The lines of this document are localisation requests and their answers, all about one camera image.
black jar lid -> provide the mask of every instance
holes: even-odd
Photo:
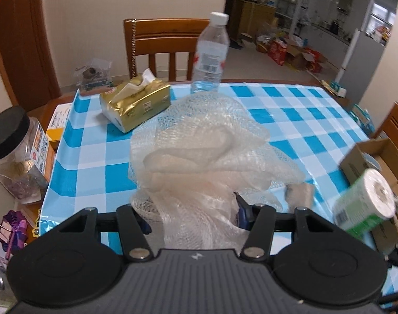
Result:
[[[20,106],[13,106],[0,113],[0,159],[20,144],[26,136],[29,124],[29,117]]]

paper towel roll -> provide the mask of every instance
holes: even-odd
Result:
[[[355,237],[395,214],[394,194],[385,178],[367,169],[334,205],[334,221]]]

mesh bag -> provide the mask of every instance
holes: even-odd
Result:
[[[152,249],[240,250],[248,232],[236,226],[234,191],[250,204],[282,210],[269,189],[304,174],[268,144],[269,131],[232,98],[200,92],[136,128],[128,177],[131,204],[151,226]]]

chair backrest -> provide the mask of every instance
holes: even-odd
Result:
[[[187,80],[191,80],[196,43],[208,24],[209,20],[205,19],[124,20],[129,77],[137,74],[135,56],[148,54],[148,66],[157,75],[155,54],[169,53],[168,80],[175,81],[175,54],[187,52]]]
[[[385,118],[378,130],[371,136],[372,138],[389,137],[398,149],[398,103],[392,107],[391,112]]]

blue and white tablecloth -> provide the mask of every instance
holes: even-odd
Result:
[[[222,83],[219,91],[240,101],[269,129],[270,144],[291,157],[315,185],[312,209],[331,221],[334,202],[349,186],[338,164],[355,142],[367,139],[363,131],[318,87]],[[190,85],[174,85],[171,99],[189,93]],[[131,132],[121,133],[103,116],[98,95],[76,95],[43,203],[41,233],[85,207],[113,212],[129,202],[136,189],[127,178],[130,139]],[[283,190],[275,195],[284,204]],[[117,234],[102,233],[101,238],[120,251]],[[272,253],[289,243],[290,234],[276,234]],[[394,289],[398,268],[390,271],[384,292]]]

